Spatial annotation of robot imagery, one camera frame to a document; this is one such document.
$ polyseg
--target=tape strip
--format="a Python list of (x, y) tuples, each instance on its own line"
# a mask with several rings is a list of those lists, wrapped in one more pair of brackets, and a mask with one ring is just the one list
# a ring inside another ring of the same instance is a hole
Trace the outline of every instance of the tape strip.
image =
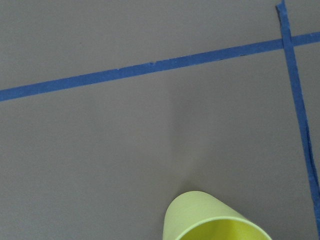
[[(311, 44), (316, 42), (320, 42), (320, 32), (314, 32), (310, 34), (304, 34), (293, 37), (293, 44), (295, 46)], [(106, 70), (101, 72), (94, 72), (80, 76), (73, 76), (58, 80), (51, 80), (30, 85), (18, 86), (0, 90), (0, 102), (37, 94), (49, 93), (53, 91), (59, 91), (63, 89), (70, 89), (90, 84), (156, 73), (160, 71), (184, 68), (193, 65), (210, 63), (252, 54), (259, 54), (279, 50), (282, 48), (282, 40), (276, 39), (243, 46), (225, 48), (221, 50), (198, 53), (194, 55), (171, 58), (157, 62), (144, 63), (140, 65), (127, 66), (123, 68)]]
[[(296, 116), (299, 123), (300, 135), (302, 140), (302, 147), (304, 158), (308, 173), (309, 185), (311, 190), (311, 197), (313, 200), (313, 208), (315, 214), (316, 225), (318, 229), (318, 236), (320, 238), (320, 189), (315, 167), (315, 161), (312, 152), (312, 145), (309, 133), (309, 125), (307, 112), (305, 108), (303, 92), (301, 88), (299, 72), (297, 67), (296, 55), (294, 50), (294, 43), (291, 38), (290, 23), (288, 13), (285, 5), (285, 0), (276, 6), (278, 16), (281, 24), (281, 34), (283, 49), (285, 53), (286, 64), (291, 83), (292, 95), (295, 105)], [(296, 41), (302, 41), (303, 37), (296, 38)]]

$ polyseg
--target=blue tape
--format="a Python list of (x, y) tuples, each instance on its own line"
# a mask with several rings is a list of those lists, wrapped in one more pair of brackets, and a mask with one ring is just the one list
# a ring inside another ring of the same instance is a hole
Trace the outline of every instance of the blue tape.
[(309, 34), (294, 36), (292, 38), (292, 43), (295, 47), (306, 44), (314, 44), (318, 42), (320, 42), (320, 32), (313, 32)]
[[(310, 34), (293, 37), (293, 44), (295, 46), (311, 44), (316, 42), (320, 42), (320, 32), (314, 32)], [(119, 69), (94, 72), (80, 76), (72, 76), (58, 80), (51, 80), (30, 85), (18, 86), (0, 90), (0, 102), (90, 84), (156, 73), (160, 71), (184, 68), (193, 65), (264, 53), (279, 50), (282, 48), (282, 40), (276, 39), (243, 46), (225, 48), (221, 50), (198, 53), (188, 56), (182, 56), (177, 58), (171, 58), (157, 62), (127, 66)]]
[[(278, 11), (278, 16), (281, 24), (281, 34), (283, 49), (285, 53), (286, 64), (288, 68), (292, 95), (295, 105), (296, 116), (299, 123), (300, 135), (302, 140), (302, 147), (304, 152), (304, 158), (308, 173), (311, 197), (313, 200), (313, 208), (315, 214), (315, 220), (318, 230), (318, 236), (320, 239), (320, 189), (317, 176), (317, 170), (315, 167), (315, 161), (312, 152), (312, 145), (309, 133), (309, 125), (307, 112), (305, 108), (303, 92), (301, 88), (299, 72), (297, 67), (296, 55), (294, 50), (294, 43), (291, 37), (290, 23), (288, 19), (288, 13), (286, 9), (285, 1), (282, 0), (280, 4), (276, 6)], [(296, 43), (301, 43), (303, 41), (303, 36), (295, 39)]]

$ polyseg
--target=plastic cup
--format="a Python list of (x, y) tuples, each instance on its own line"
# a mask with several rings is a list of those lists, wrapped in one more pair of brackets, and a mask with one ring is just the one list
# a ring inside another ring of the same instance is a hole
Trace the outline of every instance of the plastic cup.
[(163, 240), (271, 240), (259, 226), (202, 191), (181, 194), (169, 205)]

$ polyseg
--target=floor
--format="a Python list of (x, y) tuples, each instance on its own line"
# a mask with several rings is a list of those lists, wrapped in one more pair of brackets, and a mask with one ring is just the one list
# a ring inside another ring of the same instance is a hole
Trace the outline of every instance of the floor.
[[(282, 37), (279, 0), (0, 3), (0, 90)], [(318, 0), (286, 6), (292, 36), (320, 32)], [(320, 169), (320, 42), (294, 50)], [(272, 239), (318, 239), (283, 49), (12, 98), (0, 114), (2, 240), (160, 240), (192, 190)]]

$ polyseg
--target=gray surface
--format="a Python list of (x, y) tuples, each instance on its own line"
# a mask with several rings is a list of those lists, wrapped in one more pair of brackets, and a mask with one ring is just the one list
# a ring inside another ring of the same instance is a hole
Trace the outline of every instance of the gray surface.
[(203, 190), (316, 239), (281, 50), (1, 103), (0, 238), (161, 239)]
[(319, 0), (286, 0), (285, 4), (293, 36), (320, 31)]
[[(2, 0), (0, 89), (278, 39), (277, 3)], [(315, 0), (287, 6), (293, 35), (320, 31)], [(319, 70), (306, 61), (319, 44), (296, 52), (319, 159)], [(189, 190), (275, 240), (317, 239), (282, 50), (0, 102), (0, 114), (1, 240), (160, 240)]]
[(295, 54), (309, 120), (314, 161), (320, 174), (320, 43), (297, 47)]
[(277, 2), (2, 0), (0, 89), (279, 39)]

